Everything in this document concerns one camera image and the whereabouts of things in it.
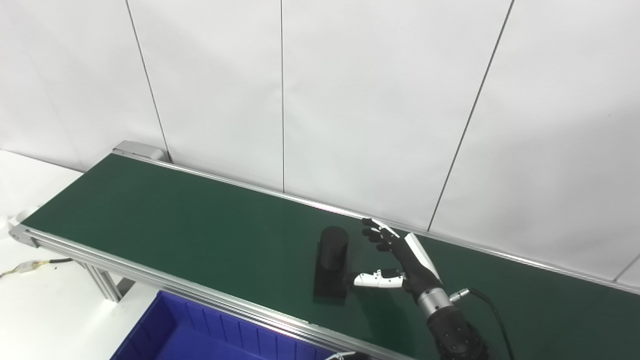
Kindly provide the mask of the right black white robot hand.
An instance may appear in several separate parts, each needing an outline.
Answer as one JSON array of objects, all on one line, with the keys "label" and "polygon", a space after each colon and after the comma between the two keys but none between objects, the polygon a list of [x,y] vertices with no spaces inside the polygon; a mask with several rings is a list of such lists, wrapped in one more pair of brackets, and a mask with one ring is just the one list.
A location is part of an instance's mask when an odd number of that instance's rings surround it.
[{"label": "right black white robot hand", "polygon": [[362,234],[375,243],[378,251],[391,253],[401,269],[352,273],[347,277],[350,287],[403,289],[415,298],[427,291],[442,288],[438,271],[416,235],[411,232],[399,235],[387,224],[374,218],[363,218],[361,221],[365,226]]}]

